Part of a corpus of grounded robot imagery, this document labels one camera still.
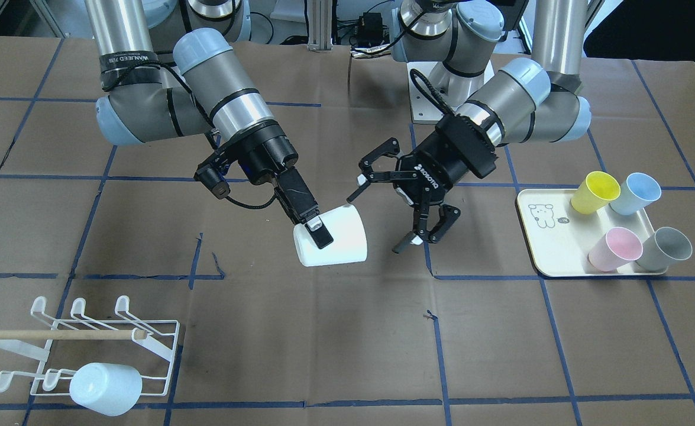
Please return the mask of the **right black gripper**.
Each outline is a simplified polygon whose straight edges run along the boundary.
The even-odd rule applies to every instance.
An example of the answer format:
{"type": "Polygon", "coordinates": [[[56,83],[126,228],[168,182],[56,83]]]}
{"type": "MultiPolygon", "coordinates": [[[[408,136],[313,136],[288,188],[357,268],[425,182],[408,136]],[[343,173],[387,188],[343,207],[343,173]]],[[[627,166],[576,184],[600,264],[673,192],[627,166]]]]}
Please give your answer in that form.
{"type": "Polygon", "coordinates": [[[276,121],[263,121],[236,133],[220,147],[222,157],[237,162],[253,185],[271,183],[274,196],[294,224],[306,224],[317,249],[334,242],[318,215],[318,203],[294,164],[299,155],[276,121]]]}

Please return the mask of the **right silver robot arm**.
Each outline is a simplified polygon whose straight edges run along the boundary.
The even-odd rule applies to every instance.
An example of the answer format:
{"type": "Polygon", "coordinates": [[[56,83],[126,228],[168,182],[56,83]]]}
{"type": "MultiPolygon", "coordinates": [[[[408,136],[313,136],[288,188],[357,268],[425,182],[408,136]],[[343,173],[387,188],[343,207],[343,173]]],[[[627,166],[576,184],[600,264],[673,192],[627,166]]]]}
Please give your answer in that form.
{"type": "Polygon", "coordinates": [[[98,43],[104,97],[96,102],[99,129],[116,146],[187,137],[217,130],[222,144],[198,165],[194,179],[218,199],[230,188],[231,164],[250,183],[271,183],[288,218],[301,224],[317,248],[333,242],[318,203],[295,168],[298,153],[222,33],[199,28],[173,49],[179,82],[166,88],[172,68],[153,51],[140,1],[87,1],[98,43]]]}

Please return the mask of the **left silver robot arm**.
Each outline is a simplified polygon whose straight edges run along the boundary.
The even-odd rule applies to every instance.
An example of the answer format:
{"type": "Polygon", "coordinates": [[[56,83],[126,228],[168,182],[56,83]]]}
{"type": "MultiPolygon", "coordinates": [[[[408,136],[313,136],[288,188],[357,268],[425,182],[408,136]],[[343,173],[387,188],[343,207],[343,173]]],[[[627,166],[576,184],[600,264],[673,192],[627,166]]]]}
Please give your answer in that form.
{"type": "Polygon", "coordinates": [[[580,95],[586,1],[536,3],[529,57],[516,57],[486,80],[484,73],[505,30],[499,9],[487,1],[404,1],[394,11],[399,62],[433,62],[424,75],[409,71],[413,86],[441,117],[409,154],[395,138],[358,163],[358,189],[390,183],[413,208],[413,224],[393,248],[438,243],[459,217],[445,196],[466,173],[485,178],[496,168],[495,150],[507,144],[566,142],[586,133],[588,100],[580,95]]]}

